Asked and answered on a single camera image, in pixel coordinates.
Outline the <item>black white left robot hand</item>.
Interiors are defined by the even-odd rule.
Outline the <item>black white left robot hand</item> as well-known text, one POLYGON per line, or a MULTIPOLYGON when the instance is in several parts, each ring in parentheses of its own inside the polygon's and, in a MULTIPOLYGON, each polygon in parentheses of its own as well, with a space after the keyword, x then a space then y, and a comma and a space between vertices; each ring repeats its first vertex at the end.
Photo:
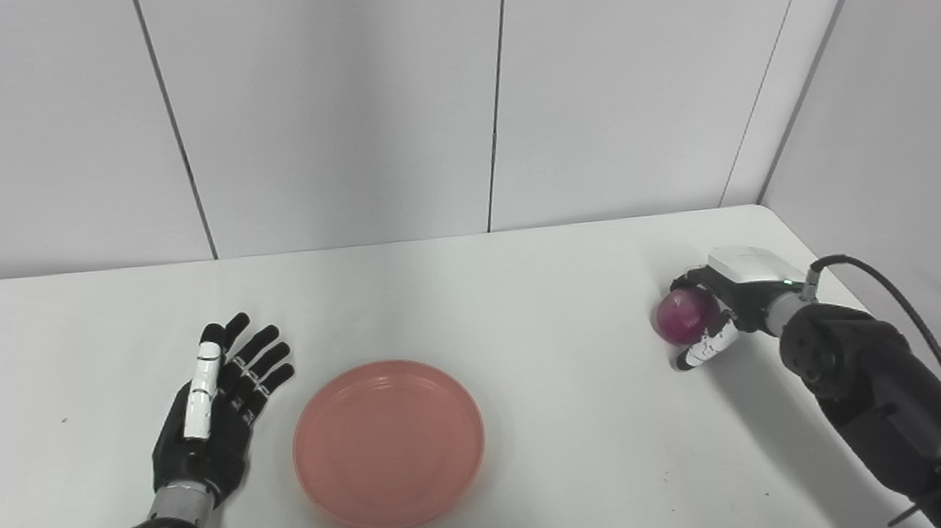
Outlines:
POLYGON ((295 374, 290 345, 273 324, 234 347, 250 322, 239 312, 202 329, 192 378, 177 391, 151 452, 154 492, 197 483, 218 507, 242 484, 254 423, 295 374))

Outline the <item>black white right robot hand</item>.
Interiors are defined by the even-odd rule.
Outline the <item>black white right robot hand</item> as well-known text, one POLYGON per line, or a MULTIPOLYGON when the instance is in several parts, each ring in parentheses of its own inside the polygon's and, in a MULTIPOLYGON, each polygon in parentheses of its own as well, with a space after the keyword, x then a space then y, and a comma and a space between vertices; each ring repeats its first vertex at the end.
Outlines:
POLYGON ((678 371, 697 369, 741 335, 778 336, 806 304, 806 276, 771 250, 719 246, 708 256, 676 277, 657 307, 658 333, 680 348, 678 371))

